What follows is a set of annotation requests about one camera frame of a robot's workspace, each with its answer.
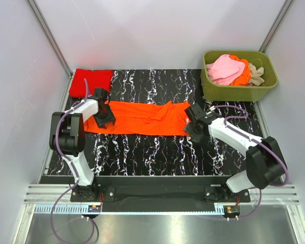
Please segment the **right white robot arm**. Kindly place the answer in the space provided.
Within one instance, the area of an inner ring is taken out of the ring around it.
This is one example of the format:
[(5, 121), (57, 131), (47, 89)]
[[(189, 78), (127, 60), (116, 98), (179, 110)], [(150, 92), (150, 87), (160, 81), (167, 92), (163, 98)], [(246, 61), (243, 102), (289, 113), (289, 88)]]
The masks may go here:
[(212, 201), (233, 201), (239, 193), (257, 188), (263, 190), (281, 176), (288, 180), (288, 168), (278, 142), (271, 136), (261, 138), (234, 126), (230, 119), (215, 112), (212, 106), (204, 111), (199, 104), (185, 109), (188, 124), (184, 131), (194, 142), (211, 136), (225, 142), (245, 157), (246, 169), (223, 182), (210, 194)]

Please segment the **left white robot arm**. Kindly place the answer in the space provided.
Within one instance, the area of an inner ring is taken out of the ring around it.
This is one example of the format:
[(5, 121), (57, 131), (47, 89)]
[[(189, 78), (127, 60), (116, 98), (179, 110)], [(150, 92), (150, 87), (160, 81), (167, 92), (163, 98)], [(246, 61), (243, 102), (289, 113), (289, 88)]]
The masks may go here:
[(84, 154), (84, 123), (93, 117), (94, 124), (99, 129), (115, 125), (116, 118), (109, 103), (109, 92), (96, 88), (93, 95), (86, 96), (75, 107), (64, 112), (55, 112), (51, 117), (49, 146), (66, 161), (74, 176), (72, 193), (88, 201), (95, 201), (100, 189)]

